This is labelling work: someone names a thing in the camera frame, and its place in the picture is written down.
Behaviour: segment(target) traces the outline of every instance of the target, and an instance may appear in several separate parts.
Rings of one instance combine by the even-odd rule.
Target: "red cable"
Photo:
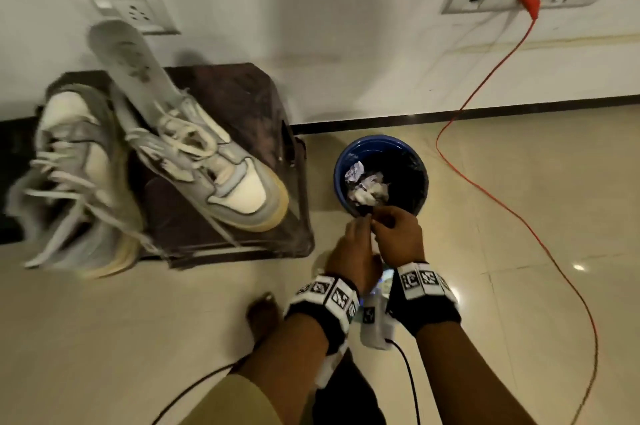
[[[484,83],[487,82],[487,80],[489,80],[489,78],[491,78],[492,74],[494,74],[498,68],[500,68],[501,65],[504,64],[504,62],[511,57],[511,55],[516,52],[516,50],[522,45],[522,43],[524,42],[525,39],[527,39],[529,33],[531,32],[531,30],[533,29],[533,26],[536,23],[536,18],[537,15],[533,16],[532,15],[532,20],[531,20],[531,25],[529,26],[527,32],[525,33],[524,37],[521,39],[521,41],[516,44],[516,47],[513,48],[508,54],[507,56],[503,57],[502,60],[500,61],[500,63],[498,63],[489,74],[487,74],[487,76],[484,78],[484,80],[482,81],[482,83],[480,83],[480,85],[478,85],[478,87],[474,90],[473,93],[471,93],[471,96],[469,96],[467,98],[467,101],[460,107],[460,109],[455,113],[455,115],[453,115],[453,118],[442,128],[442,130],[440,131],[440,133],[438,134],[438,137],[436,138],[436,150],[438,151],[438,153],[440,154],[440,156],[444,159],[444,162],[446,162],[449,167],[451,167],[453,169],[453,171],[458,174],[461,178],[463,178],[464,180],[466,180],[469,184],[471,184],[472,186],[476,187],[477,189],[480,189],[480,191],[482,191],[485,195],[489,196],[492,200],[494,200],[495,202],[497,202],[498,204],[500,204],[500,206],[502,206],[503,208],[505,208],[507,211],[509,211],[512,215],[514,215],[516,218],[518,218],[522,224],[524,224],[524,226],[527,227],[527,229],[530,231],[530,233],[533,235],[533,237],[537,240],[537,242],[540,244],[540,246],[542,247],[542,249],[546,252],[547,256],[549,257],[549,259],[553,262],[553,264],[556,266],[556,269],[558,270],[558,272],[560,272],[560,275],[563,276],[563,278],[565,279],[566,283],[569,284],[569,286],[571,286],[572,290],[575,292],[576,295],[578,295],[580,301],[582,302],[582,305],[584,306],[584,309],[587,311],[587,315],[589,316],[589,320],[591,322],[591,327],[593,329],[593,346],[594,346],[594,352],[593,352],[593,370],[591,372],[591,379],[589,379],[589,384],[587,386],[586,391],[584,392],[584,396],[582,398],[582,401],[580,402],[580,406],[578,406],[578,409],[576,411],[576,413],[573,416],[573,420],[571,420],[571,425],[575,425],[576,421],[578,420],[578,417],[580,416],[580,413],[582,412],[582,409],[584,407],[584,404],[587,402],[587,398],[589,397],[589,395],[591,394],[591,389],[593,388],[593,383],[596,380],[596,375],[598,373],[598,352],[599,352],[599,342],[598,342],[598,330],[596,329],[596,323],[593,320],[593,316],[591,315],[591,311],[589,309],[589,306],[587,305],[587,302],[585,302],[584,298],[582,297],[582,295],[580,295],[580,292],[578,291],[578,289],[575,288],[574,284],[571,283],[571,280],[569,280],[569,278],[564,274],[564,272],[562,271],[562,269],[560,268],[560,266],[558,265],[558,263],[556,262],[556,259],[553,257],[553,255],[551,254],[551,252],[549,251],[549,249],[546,247],[546,245],[544,243],[542,243],[542,240],[540,240],[540,237],[536,234],[535,231],[533,231],[533,229],[531,228],[531,226],[529,226],[529,224],[524,220],[524,218],[519,215],[518,213],[516,213],[516,211],[512,210],[510,207],[507,206],[507,204],[503,203],[502,201],[500,201],[500,199],[496,198],[494,195],[492,195],[489,191],[487,191],[486,189],[484,189],[483,187],[481,187],[480,185],[476,184],[475,182],[473,182],[471,179],[469,179],[467,176],[465,176],[464,174],[462,174],[462,172],[460,172],[451,162],[449,162],[449,160],[444,156],[444,154],[440,151],[439,147],[438,147],[438,142],[440,140],[440,136],[442,135],[442,133],[453,123],[453,121],[455,119],[457,119],[457,117],[460,115],[460,112],[462,112],[462,110],[465,109],[465,107],[468,105],[468,103],[471,101],[471,99],[475,96],[475,94],[480,90],[480,88],[482,88],[484,86]]]

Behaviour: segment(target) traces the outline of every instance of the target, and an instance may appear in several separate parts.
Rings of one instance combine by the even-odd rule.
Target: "wristband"
[[[461,321],[456,296],[427,262],[397,268],[387,312],[413,336],[425,324]]]
[[[329,341],[327,356],[344,343],[360,301],[356,286],[348,279],[318,275],[302,287],[289,302],[285,319],[293,314],[313,317]]]

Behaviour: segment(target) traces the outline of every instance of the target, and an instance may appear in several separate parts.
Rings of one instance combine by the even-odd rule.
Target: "floor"
[[[640,415],[640,106],[456,122],[441,147],[469,177],[521,212],[583,293],[600,333],[600,370],[579,423]],[[427,258],[460,295],[463,326],[540,424],[566,425],[591,372],[593,338],[580,304],[517,220],[449,170],[435,152],[440,124],[307,136],[316,251],[306,259],[169,271],[159,264],[96,282],[25,271],[28,251],[3,247],[0,421],[148,424],[181,389],[251,346],[246,304],[270,290],[284,302],[326,257],[348,215],[333,164],[370,133],[402,138],[430,178],[419,215]],[[390,425],[414,423],[409,379],[395,351],[356,363]],[[425,424],[439,423],[411,336],[398,326]],[[196,389],[164,420],[177,423]]]

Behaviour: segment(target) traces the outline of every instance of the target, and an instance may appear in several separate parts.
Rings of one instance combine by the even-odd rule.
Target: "black baseboard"
[[[569,100],[565,102],[533,103],[530,105],[509,105],[505,107],[470,108],[458,116],[458,120],[487,118],[490,116],[526,115],[551,111],[582,110],[587,108],[617,107],[640,104],[640,95],[626,97],[589,98],[586,100]],[[455,111],[439,111],[435,113],[417,113],[415,115],[379,116],[375,118],[356,118],[353,120],[336,120],[335,122],[299,123],[291,128],[295,135],[322,134],[325,132],[341,132],[343,130],[379,129],[398,125],[416,125],[418,123],[448,122]]]

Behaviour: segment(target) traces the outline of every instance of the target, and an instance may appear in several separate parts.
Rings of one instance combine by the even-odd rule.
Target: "trash can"
[[[398,206],[418,215],[427,199],[429,178],[422,160],[405,142],[388,135],[369,135],[359,138],[345,148],[333,170],[333,188],[340,204],[353,216],[364,216],[371,206],[358,206],[351,201],[344,175],[361,161],[365,173],[382,172],[388,184],[388,205]]]

